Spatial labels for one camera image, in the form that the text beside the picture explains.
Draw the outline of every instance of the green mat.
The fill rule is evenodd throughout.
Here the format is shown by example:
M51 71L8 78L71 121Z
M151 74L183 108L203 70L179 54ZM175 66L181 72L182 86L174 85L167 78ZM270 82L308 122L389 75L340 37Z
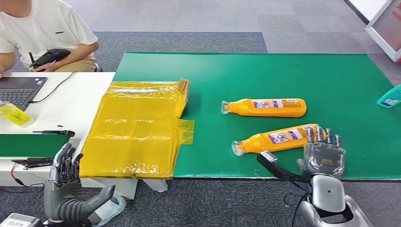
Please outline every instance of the green mat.
M0 157L53 157L69 135L0 134Z
M255 154L237 157L233 140L306 123L330 127L343 138L344 178L401 178L401 105L376 101L393 86L365 54L126 53L114 81L189 79L184 119L195 120L192 145L182 145L174 176L268 177ZM222 115L223 100L302 98L300 118ZM301 148L275 152L295 173Z

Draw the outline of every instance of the bottle cap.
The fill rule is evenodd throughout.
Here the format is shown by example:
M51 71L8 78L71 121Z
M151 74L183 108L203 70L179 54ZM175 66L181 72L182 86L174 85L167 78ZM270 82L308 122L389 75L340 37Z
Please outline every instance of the bottle cap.
M226 114L226 113L230 112L230 105L229 104L230 103L226 102L226 101L221 102L221 113L222 114Z
M233 141L231 143L231 148L233 149L233 152L237 156L241 156L245 153L244 146L242 145L242 142L238 141Z

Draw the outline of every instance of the orange plastic bottle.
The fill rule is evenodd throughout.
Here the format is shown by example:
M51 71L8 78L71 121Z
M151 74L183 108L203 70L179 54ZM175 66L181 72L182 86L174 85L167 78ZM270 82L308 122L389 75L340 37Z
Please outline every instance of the orange plastic bottle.
M306 103L300 98L241 99L236 102L221 102L221 112L243 116L301 117L306 112Z
M307 128L312 127L316 141L317 124L304 124L286 129L259 133L243 141L234 141L231 144L234 154L241 156L244 153L261 153L263 151L279 151L302 147L307 142Z

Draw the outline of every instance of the white table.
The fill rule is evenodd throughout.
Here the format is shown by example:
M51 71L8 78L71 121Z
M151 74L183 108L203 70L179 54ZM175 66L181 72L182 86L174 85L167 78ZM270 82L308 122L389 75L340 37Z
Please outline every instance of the white table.
M76 134L70 143L80 152L89 133L92 121L97 112L100 100L114 77L114 72L79 72L64 82L45 101L31 104L26 112L36 118L29 127L20 128L0 117L0 133L32 133L43 130L71 130ZM70 75L68 72L24 72L12 73L12 77L48 77L35 100L48 95L54 88ZM0 186L20 186L10 176L14 163L12 158L0 158ZM24 184L42 183L49 178L50 167L38 167L24 170L18 165L15 176ZM144 180L155 191L167 190L165 180ZM105 184L115 184L116 191L121 195L134 199L138 180L83 178L84 187L103 187Z

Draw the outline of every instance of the bottle label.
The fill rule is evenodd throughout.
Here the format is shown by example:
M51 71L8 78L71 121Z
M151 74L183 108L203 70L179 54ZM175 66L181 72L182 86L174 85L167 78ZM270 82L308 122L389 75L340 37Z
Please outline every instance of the bottle label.
M278 131L267 135L273 143L283 143L289 140L298 140L307 136L307 128L290 129L287 131Z
M396 104L398 101L399 101L399 100L396 100L396 99L394 99L394 100L387 99L387 100L385 101L385 103L387 103L387 104L389 104L389 105L394 105L394 104Z
M3 110L6 110L6 108L8 109L9 106L6 105L6 106L2 107ZM4 114L3 117L17 125L25 124L31 120L31 118L26 113L24 113L22 110L20 110L18 108L12 110L11 112L9 112L7 114Z
M284 107L300 107L301 104L296 99L260 99L255 100L253 105L259 108L284 108Z

